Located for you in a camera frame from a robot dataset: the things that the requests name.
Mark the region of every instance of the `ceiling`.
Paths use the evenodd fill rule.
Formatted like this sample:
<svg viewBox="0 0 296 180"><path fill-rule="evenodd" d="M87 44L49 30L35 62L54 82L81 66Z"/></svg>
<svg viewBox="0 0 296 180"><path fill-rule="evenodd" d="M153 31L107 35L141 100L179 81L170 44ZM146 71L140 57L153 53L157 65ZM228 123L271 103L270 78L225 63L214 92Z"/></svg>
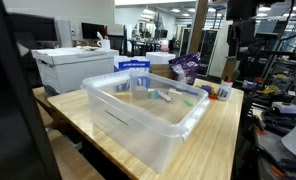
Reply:
<svg viewBox="0 0 296 180"><path fill-rule="evenodd" d="M195 7L196 2L176 2L176 3L154 3L154 4L139 4L139 5L125 5L125 6L116 6L118 7L144 7L153 10L153 11L157 11L157 12L164 12L167 14L170 14L172 16L175 16L176 18L193 18L194 17L194 12L189 12L188 9L189 8L194 8ZM271 10L270 11L258 11L257 13L265 13L267 14L267 16L265 17L257 17L258 19L263 19L263 18L274 18L274 17L280 17L285 13L289 13L289 8L291 5L291 1L290 0L286 0L283 3L275 3L271 6ZM214 8L225 8L226 4L223 5L213 5ZM171 9L180 9L179 13L176 12L172 12L170 11ZM225 14L225 10L221 10L219 11L222 14ZM211 18L211 17L215 17L215 13L214 12L208 12L207 13L207 17Z"/></svg>
<svg viewBox="0 0 296 180"><path fill-rule="evenodd" d="M115 0L115 5L134 5L134 4L155 4L155 3L177 3L195 2L196 0Z"/></svg>

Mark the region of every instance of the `white container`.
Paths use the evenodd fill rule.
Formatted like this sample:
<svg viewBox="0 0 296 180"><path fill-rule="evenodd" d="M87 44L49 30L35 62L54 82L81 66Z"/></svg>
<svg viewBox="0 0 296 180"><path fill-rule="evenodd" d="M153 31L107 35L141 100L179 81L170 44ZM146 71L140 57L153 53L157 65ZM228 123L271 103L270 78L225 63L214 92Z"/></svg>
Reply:
<svg viewBox="0 0 296 180"><path fill-rule="evenodd" d="M217 93L217 98L219 100L226 101L231 94L231 88L232 88L232 82L221 81L221 84Z"/></svg>
<svg viewBox="0 0 296 180"><path fill-rule="evenodd" d="M53 95L80 89L85 78L114 72L116 50L78 48L32 50L43 85Z"/></svg>
<svg viewBox="0 0 296 180"><path fill-rule="evenodd" d="M128 94L124 100L116 98L120 87L124 92L119 94ZM176 87L181 98L171 102L149 99L143 90L167 94L170 88L179 90ZM164 172L209 104L202 89L138 70L88 78L82 88L88 92L94 124L158 173Z"/></svg>
<svg viewBox="0 0 296 180"><path fill-rule="evenodd" d="M150 64L169 64L169 60L175 59L176 55L168 52L147 52L146 58Z"/></svg>
<svg viewBox="0 0 296 180"><path fill-rule="evenodd" d="M101 47L103 50L110 50L110 40L109 39L103 39L101 41L97 41L97 45Z"/></svg>

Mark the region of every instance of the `wooden table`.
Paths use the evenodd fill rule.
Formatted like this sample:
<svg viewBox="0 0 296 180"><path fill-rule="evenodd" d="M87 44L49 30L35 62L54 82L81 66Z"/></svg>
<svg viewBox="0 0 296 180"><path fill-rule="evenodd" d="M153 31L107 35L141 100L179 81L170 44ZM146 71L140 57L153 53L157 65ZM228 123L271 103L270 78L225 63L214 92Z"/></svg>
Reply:
<svg viewBox="0 0 296 180"><path fill-rule="evenodd" d="M39 105L39 103L37 103L37 107L38 107L42 122L44 123L44 126L46 128L50 127L51 124L53 123L52 117L50 117L50 115L44 110L43 107Z"/></svg>
<svg viewBox="0 0 296 180"><path fill-rule="evenodd" d="M218 84L196 80L195 86ZM93 125L86 91L50 97L51 106L132 179L230 179L243 91L228 101L211 100L187 141L163 174L158 174Z"/></svg>
<svg viewBox="0 0 296 180"><path fill-rule="evenodd" d="M32 89L32 92L34 93L34 96L38 103L48 112L51 112L51 106L48 102L48 98L50 97L46 92L44 87L39 87Z"/></svg>

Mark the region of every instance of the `wall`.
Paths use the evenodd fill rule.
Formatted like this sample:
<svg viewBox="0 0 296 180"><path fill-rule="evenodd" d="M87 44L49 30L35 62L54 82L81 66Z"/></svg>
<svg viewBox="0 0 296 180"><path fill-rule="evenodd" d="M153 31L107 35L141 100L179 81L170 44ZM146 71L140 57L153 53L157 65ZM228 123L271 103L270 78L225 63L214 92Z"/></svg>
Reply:
<svg viewBox="0 0 296 180"><path fill-rule="evenodd" d="M145 8L143 7L116 7L115 9L115 22L117 24L133 25L137 24L140 15Z"/></svg>
<svg viewBox="0 0 296 180"><path fill-rule="evenodd" d="M8 12L69 20L73 39L82 39L81 22L113 26L114 0L3 0Z"/></svg>
<svg viewBox="0 0 296 180"><path fill-rule="evenodd" d="M167 39L172 39L174 34L176 34L176 18L165 13L159 13L161 25L159 29L168 30Z"/></svg>
<svg viewBox="0 0 296 180"><path fill-rule="evenodd" d="M209 75L215 77L221 77L222 71L226 64L226 56L228 56L228 26L232 24L232 21L223 20L222 27L218 30L217 44L212 57L212 62L209 69Z"/></svg>
<svg viewBox="0 0 296 180"><path fill-rule="evenodd" d="M144 7L116 7L115 22L117 24L135 26L138 23L138 20L144 9ZM161 26L159 27L159 29L168 30L167 39L172 39L173 35L176 34L176 18L162 12L159 12L159 15L159 20L161 22Z"/></svg>

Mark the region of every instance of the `purple package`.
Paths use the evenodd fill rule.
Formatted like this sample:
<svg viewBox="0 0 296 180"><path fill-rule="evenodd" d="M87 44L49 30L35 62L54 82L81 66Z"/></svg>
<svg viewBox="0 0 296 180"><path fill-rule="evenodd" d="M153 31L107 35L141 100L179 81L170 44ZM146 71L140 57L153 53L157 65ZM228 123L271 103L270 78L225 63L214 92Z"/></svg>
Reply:
<svg viewBox="0 0 296 180"><path fill-rule="evenodd" d="M199 62L200 53L195 53L170 60L169 64L172 65L172 69L178 74L177 81L193 85L197 75Z"/></svg>

